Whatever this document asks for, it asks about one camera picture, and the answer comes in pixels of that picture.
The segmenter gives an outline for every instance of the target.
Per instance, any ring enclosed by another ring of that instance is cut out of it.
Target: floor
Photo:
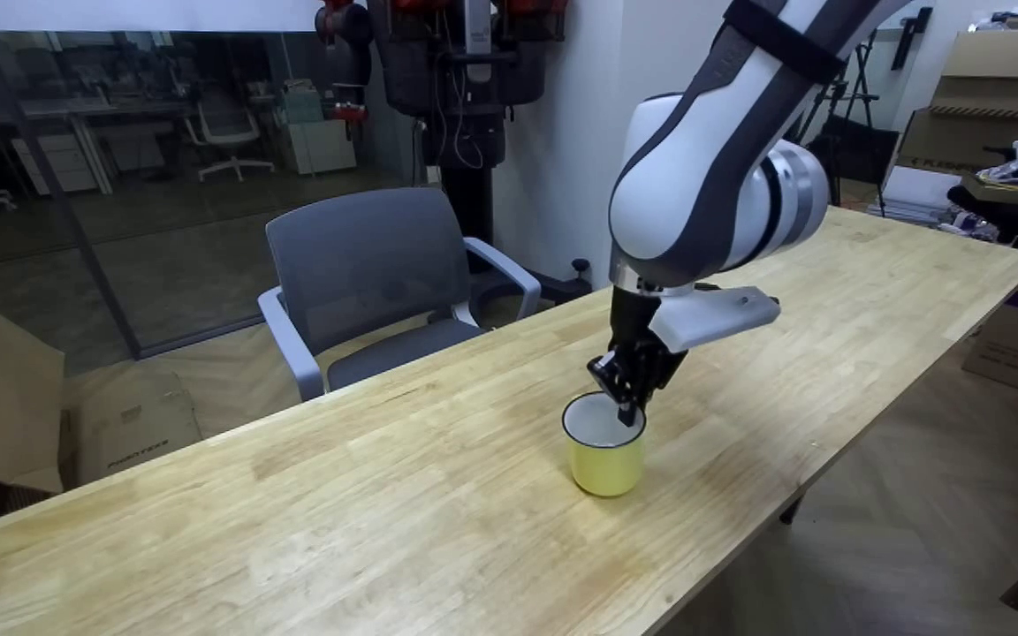
[[[953,349],[669,636],[1018,636],[1018,393]]]
[[[255,318],[270,287],[266,224],[313,197],[398,183],[351,170],[324,177],[255,172],[223,181],[129,181],[115,193],[75,193],[71,207],[96,244],[142,343]],[[0,312],[67,349],[71,370],[123,359],[96,283],[67,247],[50,201],[0,207]]]
[[[880,197],[875,183],[867,181],[836,181],[836,197],[843,207],[863,207],[868,213]]]

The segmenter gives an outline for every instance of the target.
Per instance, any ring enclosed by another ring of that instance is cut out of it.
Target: chair backrest
[[[209,92],[199,99],[199,127],[203,141],[256,134],[250,108],[225,92]]]
[[[283,306],[319,353],[467,299],[461,234],[437,186],[324,197],[266,225]]]

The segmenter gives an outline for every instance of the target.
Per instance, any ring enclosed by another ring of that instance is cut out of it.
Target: chair seat
[[[250,141],[256,141],[256,137],[261,137],[256,131],[214,131],[214,134],[209,134],[203,141],[209,141],[209,145],[232,148],[232,145],[250,145]]]
[[[433,349],[454,346],[461,338],[481,337],[481,329],[467,323],[430,323],[425,329],[410,329],[397,338],[375,343],[359,353],[351,353],[329,366],[329,388],[353,384],[359,377],[382,375],[387,366],[410,364],[417,358],[426,358]]]

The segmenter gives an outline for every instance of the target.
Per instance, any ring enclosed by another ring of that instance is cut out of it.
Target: wooden table
[[[0,632],[643,632],[1018,283],[854,213],[719,283],[777,324],[688,353],[646,481],[560,462],[609,296],[553,306],[0,518]]]

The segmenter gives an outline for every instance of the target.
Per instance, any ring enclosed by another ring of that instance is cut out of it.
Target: chair armrest
[[[189,145],[203,145],[203,137],[199,137],[189,118],[184,118],[184,127],[188,127]]]
[[[300,402],[324,397],[324,370],[322,364],[312,358],[306,343],[300,338],[298,324],[291,323],[287,306],[283,306],[283,291],[270,287],[256,296],[261,318],[270,333],[274,349],[287,358],[291,375],[298,380]]]
[[[484,244],[481,237],[461,237],[467,251],[498,270],[511,287],[519,287],[519,312],[514,318],[527,318],[541,303],[541,278],[531,277],[521,265],[514,265],[504,251]]]

